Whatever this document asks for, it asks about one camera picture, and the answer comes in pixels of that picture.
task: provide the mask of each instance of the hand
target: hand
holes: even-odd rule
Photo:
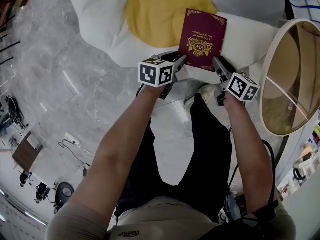
[[[147,85],[145,87],[145,90],[147,90],[148,92],[152,93],[153,95],[156,95],[157,97],[159,97],[160,94],[164,91],[165,88],[166,88],[165,85],[161,86],[161,87],[158,87],[158,88],[155,88],[155,87]]]
[[[237,98],[235,98],[232,94],[230,94],[228,91],[225,94],[224,107],[228,111],[228,113],[234,110],[245,108],[244,104]]]

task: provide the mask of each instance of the yellow cushion center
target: yellow cushion center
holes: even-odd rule
[[[178,46],[186,9],[216,14],[211,0],[128,0],[125,17],[130,32],[156,48]]]

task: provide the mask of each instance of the gold emblem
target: gold emblem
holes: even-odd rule
[[[204,70],[209,70],[209,71],[213,70],[212,66],[201,66],[200,68],[202,68]]]
[[[189,9],[186,15],[189,16],[190,14],[201,14],[201,13],[202,13],[201,11]]]
[[[211,15],[213,18],[215,18],[216,20],[221,22],[221,26],[223,26],[225,24],[225,20],[223,18],[220,18],[218,16],[215,15]]]
[[[191,37],[188,38],[188,44],[186,46],[189,47],[189,52],[194,51],[193,54],[197,57],[202,57],[204,54],[209,56],[209,53],[212,53],[214,48],[212,43]]]

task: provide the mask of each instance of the desk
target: desk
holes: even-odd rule
[[[43,149],[43,146],[40,145],[35,149],[29,142],[28,138],[30,137],[31,132],[29,132],[23,141],[21,141],[20,145],[14,152],[12,158],[17,162],[17,164],[24,169],[26,172],[29,172],[31,166],[33,165],[34,161],[38,157],[39,153]]]

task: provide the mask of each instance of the shirt logo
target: shirt logo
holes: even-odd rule
[[[123,237],[123,238],[135,238],[136,236],[138,236],[140,233],[139,230],[137,231],[128,231],[128,232],[122,232],[121,234],[119,234],[119,237]]]

